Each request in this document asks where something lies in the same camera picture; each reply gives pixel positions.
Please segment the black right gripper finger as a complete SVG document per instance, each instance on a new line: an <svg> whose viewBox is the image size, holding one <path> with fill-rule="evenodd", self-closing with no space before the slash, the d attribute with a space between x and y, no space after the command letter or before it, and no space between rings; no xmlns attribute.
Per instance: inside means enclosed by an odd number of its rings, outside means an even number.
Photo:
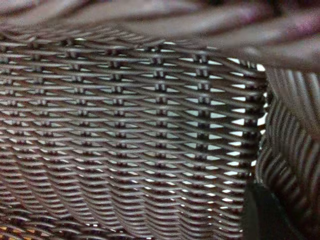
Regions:
<svg viewBox="0 0 320 240"><path fill-rule="evenodd" d="M241 217L244 240L300 240L276 196L262 184L249 183Z"/></svg>

